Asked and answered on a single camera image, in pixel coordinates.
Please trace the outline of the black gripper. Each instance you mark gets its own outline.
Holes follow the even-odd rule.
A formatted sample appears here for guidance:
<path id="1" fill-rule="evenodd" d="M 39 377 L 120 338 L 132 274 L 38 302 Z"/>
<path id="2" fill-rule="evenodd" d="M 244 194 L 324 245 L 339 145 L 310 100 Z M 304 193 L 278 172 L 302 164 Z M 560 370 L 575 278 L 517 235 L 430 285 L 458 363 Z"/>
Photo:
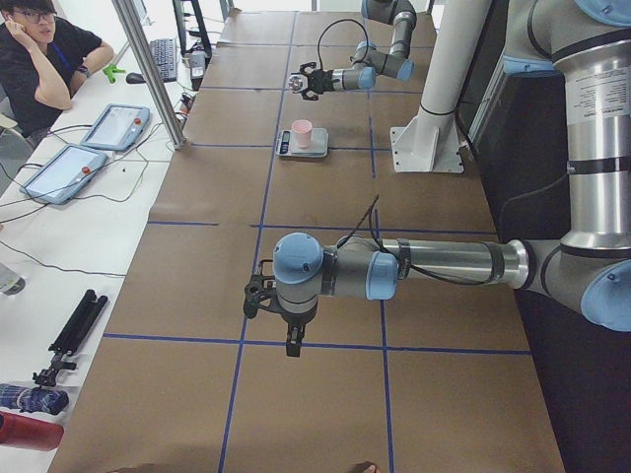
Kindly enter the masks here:
<path id="1" fill-rule="evenodd" d="M 311 74 L 310 88 L 300 92 L 302 99 L 305 101 L 318 101 L 319 94 L 326 92 L 334 92 L 334 79 L 332 70 L 317 69 L 317 63 L 312 61 L 300 66 L 301 74 Z"/>
<path id="2" fill-rule="evenodd" d="M 301 356 L 303 338 L 305 336 L 305 326 L 316 316 L 318 298 L 311 298 L 308 301 L 294 303 L 282 298 L 278 299 L 281 317 L 290 323 L 286 336 L 286 355 L 290 358 Z"/>

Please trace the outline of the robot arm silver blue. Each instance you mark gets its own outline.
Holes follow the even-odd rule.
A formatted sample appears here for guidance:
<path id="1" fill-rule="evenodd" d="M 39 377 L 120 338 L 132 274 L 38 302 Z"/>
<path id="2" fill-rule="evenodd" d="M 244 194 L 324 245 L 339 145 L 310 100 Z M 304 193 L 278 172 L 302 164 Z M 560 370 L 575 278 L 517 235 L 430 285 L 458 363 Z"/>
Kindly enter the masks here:
<path id="1" fill-rule="evenodd" d="M 390 54 L 368 42 L 352 69 L 301 66 L 290 90 L 306 100 L 401 77 L 415 14 L 403 1 L 363 1 L 366 19 L 392 25 Z M 445 172 L 456 138 L 457 99 L 491 1 L 448 4 L 418 113 L 390 129 L 394 169 Z M 293 233 L 261 260 L 245 287 L 244 313 L 287 322 L 286 353 L 300 357 L 318 297 L 388 300 L 399 280 L 424 276 L 458 285 L 507 284 L 547 295 L 594 324 L 630 331 L 630 1 L 509 1 L 504 72 L 560 73 L 565 80 L 571 227 L 560 240 L 452 242 L 377 238 L 372 212 L 335 245 Z"/>
<path id="2" fill-rule="evenodd" d="M 414 63 L 409 59 L 412 33 L 417 16 L 408 1 L 364 1 L 362 16 L 393 27 L 389 51 L 384 53 L 369 40 L 360 42 L 351 65 L 345 69 L 326 70 L 321 60 L 300 66 L 289 75 L 287 85 L 305 101 L 316 101 L 329 92 L 369 90 L 379 76 L 399 81 L 411 78 Z"/>

